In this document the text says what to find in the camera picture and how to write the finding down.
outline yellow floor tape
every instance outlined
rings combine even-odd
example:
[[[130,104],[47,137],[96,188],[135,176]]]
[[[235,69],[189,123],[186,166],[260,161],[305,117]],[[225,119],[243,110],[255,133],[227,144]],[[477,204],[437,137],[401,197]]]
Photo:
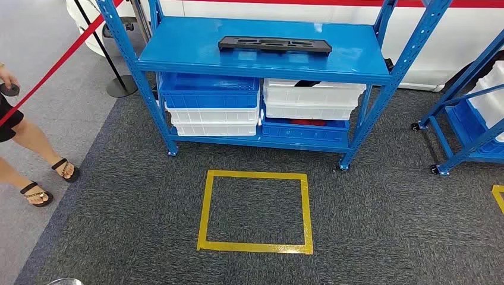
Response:
[[[235,178],[260,178],[260,179],[292,179],[301,181],[301,208],[303,210],[303,245],[274,245],[268,243],[241,243],[241,242],[211,242],[206,240],[208,218],[210,213],[210,200],[212,199],[213,178],[215,176]],[[246,251],[246,252],[275,252],[280,254],[313,254],[313,240],[311,237],[310,200],[308,198],[308,177],[302,173],[279,172],[247,172],[208,170],[201,209],[200,232],[196,250],[211,249],[214,251]]]
[[[499,205],[502,214],[504,214],[504,199],[502,198],[501,193],[504,193],[504,185],[493,185],[493,198],[495,198],[495,201],[497,201],[497,205]]]

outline carpet floor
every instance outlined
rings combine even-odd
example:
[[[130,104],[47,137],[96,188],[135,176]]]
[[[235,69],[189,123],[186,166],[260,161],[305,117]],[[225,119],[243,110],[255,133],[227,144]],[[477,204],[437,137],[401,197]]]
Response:
[[[410,123],[438,96],[398,90],[349,172],[309,151],[185,142],[168,157],[141,98],[118,100],[17,284],[503,284],[502,165],[430,174],[440,145]],[[209,169],[306,173],[313,255],[197,251]],[[299,181],[216,178],[207,238],[302,244]]]

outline white vehicle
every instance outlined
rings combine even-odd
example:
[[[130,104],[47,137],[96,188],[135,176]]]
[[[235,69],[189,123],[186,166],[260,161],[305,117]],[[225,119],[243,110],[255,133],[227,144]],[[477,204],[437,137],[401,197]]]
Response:
[[[352,5],[355,3],[355,6],[333,6],[236,1],[240,2],[160,0],[160,3],[165,15],[183,17],[374,24],[383,2],[381,0],[318,1],[323,4],[344,2],[345,5]],[[315,2],[311,0],[291,0],[290,2],[300,3],[302,1]],[[80,0],[80,3],[91,20],[99,15],[95,0]],[[147,19],[150,19],[148,1],[141,0],[141,3]],[[372,6],[357,6],[362,3]],[[394,63],[424,11],[420,0],[399,2],[400,5],[404,3],[413,7],[395,8],[382,49],[383,56],[391,58]],[[406,74],[401,84],[402,88],[440,91],[445,83],[471,63],[504,27],[504,1],[454,0],[452,7],[465,8],[449,8],[447,10]],[[67,9],[82,33],[87,24],[74,0],[67,0]],[[123,22],[127,24],[127,29],[131,29],[132,23],[136,21],[131,3],[123,1],[117,11]],[[107,32],[103,27],[104,24],[97,30],[100,37],[103,37],[103,34]],[[103,55],[94,37],[89,37],[86,40],[86,45],[96,53]]]

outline blue cart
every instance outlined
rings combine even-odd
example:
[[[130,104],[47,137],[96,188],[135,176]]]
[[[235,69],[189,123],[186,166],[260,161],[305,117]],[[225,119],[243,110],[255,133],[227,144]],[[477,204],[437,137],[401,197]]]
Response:
[[[430,171],[433,174],[449,175],[449,171],[462,162],[493,162],[504,163],[504,142],[495,138],[504,132],[504,118],[491,128],[487,128],[478,110],[474,109],[468,99],[504,88],[499,84],[478,92],[454,97],[471,81],[471,79],[488,63],[489,60],[504,46],[504,30],[492,41],[483,53],[465,70],[455,83],[443,94],[439,101],[425,114],[418,123],[413,123],[411,129],[419,131],[430,124],[445,151],[447,161],[433,164]],[[462,149],[453,153],[443,134],[436,116],[445,113]]]
[[[423,0],[426,10],[395,66],[388,66],[382,43],[397,0],[385,0],[374,25],[305,23],[295,21],[237,20],[224,18],[167,17],[159,0],[149,0],[153,36],[139,57],[136,56],[112,0],[97,0],[140,93],[163,137],[170,156],[178,151],[177,141],[249,145],[344,153],[342,170],[349,165],[374,123],[392,98],[404,75],[424,46],[451,0]],[[218,41],[224,36],[260,36],[292,39],[321,39],[333,47],[328,56],[285,52],[220,52]],[[164,110],[155,102],[145,76],[155,71],[186,74],[231,75],[256,78],[333,81],[366,84],[359,107],[357,126],[351,139],[317,140],[267,136],[257,127],[252,137],[181,137],[166,124]],[[372,86],[380,94],[368,108]],[[164,106],[163,96],[159,96]]]

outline black shorts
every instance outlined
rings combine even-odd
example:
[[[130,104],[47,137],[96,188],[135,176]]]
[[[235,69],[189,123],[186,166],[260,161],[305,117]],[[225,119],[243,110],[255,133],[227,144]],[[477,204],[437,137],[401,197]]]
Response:
[[[7,99],[0,94],[0,119],[12,109],[12,106],[7,102]],[[7,121],[0,126],[0,143],[8,141],[15,136],[15,131],[12,130],[13,127],[17,126],[23,120],[23,113],[16,110],[14,114]]]

